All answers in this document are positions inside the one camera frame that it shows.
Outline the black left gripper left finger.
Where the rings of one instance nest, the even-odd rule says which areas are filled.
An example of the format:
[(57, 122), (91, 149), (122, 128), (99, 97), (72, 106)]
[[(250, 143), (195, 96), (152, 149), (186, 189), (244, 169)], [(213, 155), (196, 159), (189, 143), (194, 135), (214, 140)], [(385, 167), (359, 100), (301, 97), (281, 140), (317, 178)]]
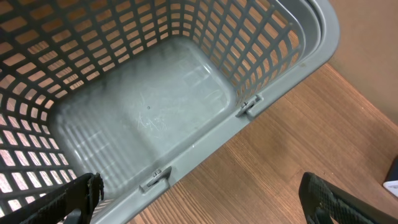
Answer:
[(89, 223), (103, 199), (100, 174), (86, 173), (2, 217), (1, 223)]

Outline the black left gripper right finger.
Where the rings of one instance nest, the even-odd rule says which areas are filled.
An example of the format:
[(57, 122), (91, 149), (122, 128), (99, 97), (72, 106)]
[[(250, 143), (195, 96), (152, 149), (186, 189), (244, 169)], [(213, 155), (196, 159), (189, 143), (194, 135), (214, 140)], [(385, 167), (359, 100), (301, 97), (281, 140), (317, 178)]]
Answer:
[(302, 176), (298, 195), (307, 223), (397, 223), (397, 219), (311, 172)]

